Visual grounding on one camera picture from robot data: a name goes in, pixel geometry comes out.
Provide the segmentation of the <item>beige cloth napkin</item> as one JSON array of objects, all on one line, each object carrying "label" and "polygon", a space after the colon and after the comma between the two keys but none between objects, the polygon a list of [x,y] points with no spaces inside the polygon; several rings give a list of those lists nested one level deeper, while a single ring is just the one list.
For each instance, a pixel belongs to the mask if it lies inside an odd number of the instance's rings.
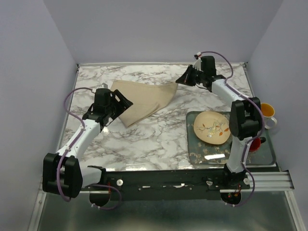
[{"label": "beige cloth napkin", "polygon": [[120,115],[121,122],[129,128],[165,108],[176,94],[178,84],[150,85],[133,81],[116,80],[111,90],[119,90],[133,105]]}]

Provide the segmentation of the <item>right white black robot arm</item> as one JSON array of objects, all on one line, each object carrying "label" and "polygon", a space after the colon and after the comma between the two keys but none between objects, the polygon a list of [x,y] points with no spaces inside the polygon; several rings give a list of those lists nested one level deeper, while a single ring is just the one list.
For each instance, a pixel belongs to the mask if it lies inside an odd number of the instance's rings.
[{"label": "right white black robot arm", "polygon": [[246,159],[251,143],[264,131],[265,122],[260,100],[249,98],[228,84],[228,78],[218,75],[215,58],[196,54],[195,63],[188,66],[177,84],[203,87],[222,98],[231,108],[229,129],[232,135],[231,153],[224,166],[221,182],[228,189],[242,182],[246,173]]}]

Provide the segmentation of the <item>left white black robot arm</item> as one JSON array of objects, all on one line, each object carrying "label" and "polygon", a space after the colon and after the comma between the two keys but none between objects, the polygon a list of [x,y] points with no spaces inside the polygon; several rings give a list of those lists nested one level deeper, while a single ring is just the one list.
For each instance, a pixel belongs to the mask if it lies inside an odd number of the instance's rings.
[{"label": "left white black robot arm", "polygon": [[42,188],[58,194],[66,202],[76,198],[81,189],[92,186],[102,190],[107,183],[102,167],[81,167],[80,160],[92,141],[116,118],[133,105],[119,90],[99,88],[94,92],[94,102],[82,117],[72,112],[81,125],[70,140],[56,153],[48,153],[43,160]]}]

